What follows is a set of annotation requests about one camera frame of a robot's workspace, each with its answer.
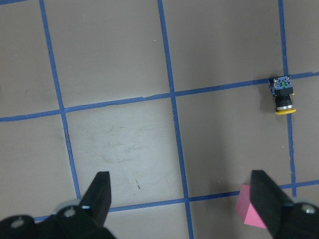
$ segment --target metal bolt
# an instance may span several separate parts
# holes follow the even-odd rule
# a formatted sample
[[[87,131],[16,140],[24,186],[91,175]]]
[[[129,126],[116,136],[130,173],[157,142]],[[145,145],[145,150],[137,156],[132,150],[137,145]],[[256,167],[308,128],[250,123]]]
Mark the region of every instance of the metal bolt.
[[[23,224],[24,224],[24,220],[21,217],[19,217],[19,219],[15,220],[11,223],[10,227],[13,229],[17,229],[17,228],[21,227]]]
[[[301,209],[307,214],[314,214],[316,212],[315,208],[309,204],[303,204]]]
[[[70,218],[75,215],[75,210],[73,207],[71,207],[70,209],[66,210],[63,215],[67,218]]]

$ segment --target floor tile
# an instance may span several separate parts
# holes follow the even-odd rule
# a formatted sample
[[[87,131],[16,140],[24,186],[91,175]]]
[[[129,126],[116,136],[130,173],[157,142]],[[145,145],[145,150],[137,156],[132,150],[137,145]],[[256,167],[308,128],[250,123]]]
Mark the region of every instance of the floor tile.
[[[190,196],[240,190],[251,170],[290,183],[287,121],[267,85],[177,98]]]
[[[175,90],[282,75],[276,0],[163,0],[163,5]]]
[[[0,117],[58,109],[39,3],[0,6]]]
[[[297,195],[299,198],[314,203],[319,207],[319,185],[298,187]]]
[[[45,4],[66,106],[169,91],[156,1]]]
[[[0,122],[0,220],[51,214],[75,198],[60,115]]]
[[[319,1],[284,0],[290,74],[319,71]]]
[[[121,239],[188,238],[184,203],[112,212],[105,226]]]
[[[318,87],[319,77],[294,80],[296,94],[292,100],[297,112],[292,121],[297,182],[319,179]]]
[[[67,115],[81,192],[110,171],[112,207],[182,198],[170,100]]]
[[[195,239],[270,239],[266,229],[245,225],[235,210],[237,197],[190,204]]]

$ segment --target pink block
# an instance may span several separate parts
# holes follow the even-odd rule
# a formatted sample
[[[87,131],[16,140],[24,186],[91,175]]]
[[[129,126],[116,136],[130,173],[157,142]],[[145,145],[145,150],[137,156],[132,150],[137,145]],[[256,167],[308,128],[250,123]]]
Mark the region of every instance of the pink block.
[[[250,186],[242,185],[239,193],[239,198],[236,205],[236,211],[244,224],[251,225],[259,228],[266,228],[265,224],[259,217],[254,206],[251,204],[250,199]]]

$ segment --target grid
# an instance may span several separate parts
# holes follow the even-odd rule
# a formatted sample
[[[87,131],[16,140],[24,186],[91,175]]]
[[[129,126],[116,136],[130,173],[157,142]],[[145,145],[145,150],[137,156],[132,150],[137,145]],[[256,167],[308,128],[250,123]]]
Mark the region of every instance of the grid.
[[[9,3],[15,3],[15,2],[19,2],[19,1],[24,1],[24,0],[3,0],[0,2],[0,4],[9,4]],[[46,12],[45,12],[44,0],[39,0],[39,5],[40,5],[40,10],[41,10],[42,23],[43,23],[46,43],[47,43],[47,47],[49,50],[50,66],[51,66],[52,76],[53,76],[53,80],[54,80],[54,86],[55,86],[55,91],[56,91],[59,109],[52,110],[52,111],[46,111],[46,112],[39,112],[39,113],[34,113],[34,114],[29,114],[29,115],[4,117],[4,118],[0,118],[0,121],[27,120],[27,119],[34,119],[34,118],[45,117],[45,116],[61,115],[63,129],[64,129],[64,133],[65,133],[65,139],[66,139],[66,146],[67,146],[69,161],[70,161],[70,170],[72,173],[72,178],[73,178],[73,183],[74,183],[74,188],[75,188],[75,193],[76,193],[76,197],[78,199],[80,199],[81,194],[80,194],[79,183],[78,183],[77,173],[76,173],[74,159],[73,159],[72,146],[71,146],[70,137],[69,137],[69,133],[68,133],[68,123],[67,123],[66,113],[75,112],[75,111],[82,111],[82,110],[87,110],[87,109],[100,108],[100,107],[106,107],[106,106],[110,106],[110,105],[123,105],[123,104],[137,103],[137,102],[143,102],[143,101],[152,101],[152,100],[157,100],[157,99],[170,98],[171,99],[171,106],[172,106],[172,113],[173,113],[173,122],[174,122],[174,128],[175,128],[176,144],[177,144],[178,157],[179,157],[179,166],[180,166],[180,172],[181,172],[181,181],[182,181],[182,187],[183,187],[183,198],[166,200],[166,201],[159,201],[159,202],[152,202],[152,203],[137,204],[137,205],[122,206],[122,207],[115,207],[115,208],[111,208],[110,212],[184,203],[185,209],[186,209],[186,218],[187,218],[189,238],[190,239],[194,238],[189,203],[195,202],[195,201],[204,201],[204,200],[212,200],[212,199],[216,199],[216,198],[237,196],[239,194],[239,191],[212,194],[212,195],[206,195],[206,196],[189,197],[188,189],[187,189],[183,151],[182,151],[182,142],[181,142],[180,129],[179,129],[176,97],[193,95],[193,94],[201,94],[201,93],[213,92],[213,91],[222,91],[222,90],[239,88],[239,87],[246,87],[246,86],[252,86],[252,85],[267,84],[268,79],[256,79],[256,80],[251,80],[251,81],[231,83],[231,84],[225,84],[225,85],[213,86],[213,87],[205,87],[205,88],[200,88],[200,89],[175,91],[173,71],[172,71],[172,65],[171,65],[170,53],[169,53],[169,40],[168,40],[167,31],[166,31],[164,7],[163,7],[162,0],[158,0],[159,18],[160,18],[160,25],[161,25],[162,39],[163,39],[163,48],[164,48],[164,52],[165,52],[165,60],[166,60],[167,75],[168,75],[168,82],[169,82],[169,92],[164,93],[164,94],[153,95],[150,97],[128,98],[128,99],[121,99],[121,100],[114,100],[114,101],[107,101],[107,102],[100,102],[100,103],[65,108],[63,101],[62,101],[62,94],[61,94],[61,89],[60,89],[59,80],[58,80],[58,74],[57,74],[56,66],[55,66],[55,59],[54,59],[53,47],[51,44],[50,32],[49,32],[49,28],[48,28],[48,21],[47,21]],[[284,75],[288,75],[289,71],[288,71],[288,60],[287,60],[287,56],[286,56],[286,35],[285,35],[285,17],[284,17],[283,0],[278,0],[278,9],[279,9],[279,19],[280,19],[279,25],[280,25],[280,31],[281,31],[283,72],[284,72]],[[313,76],[319,76],[319,72],[317,72],[317,73],[306,72],[306,73],[292,74],[291,79],[307,78],[307,77],[313,77]],[[293,196],[297,196],[297,187],[316,185],[316,184],[319,184],[319,180],[307,181],[307,182],[301,182],[301,183],[296,182],[296,170],[295,170],[295,164],[294,164],[293,123],[292,123],[292,116],[291,115],[287,115],[287,132],[288,132],[288,142],[289,142],[291,184],[281,185],[281,188],[282,189],[291,189]],[[47,216],[36,217],[35,220],[42,221],[46,217]]]

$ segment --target yellow base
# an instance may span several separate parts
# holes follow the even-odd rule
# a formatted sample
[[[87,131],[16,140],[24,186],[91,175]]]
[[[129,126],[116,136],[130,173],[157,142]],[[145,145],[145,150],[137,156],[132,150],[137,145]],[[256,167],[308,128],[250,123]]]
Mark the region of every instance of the yellow base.
[[[282,116],[282,115],[292,114],[294,112],[296,112],[296,109],[286,109],[286,110],[276,111],[275,114]]]

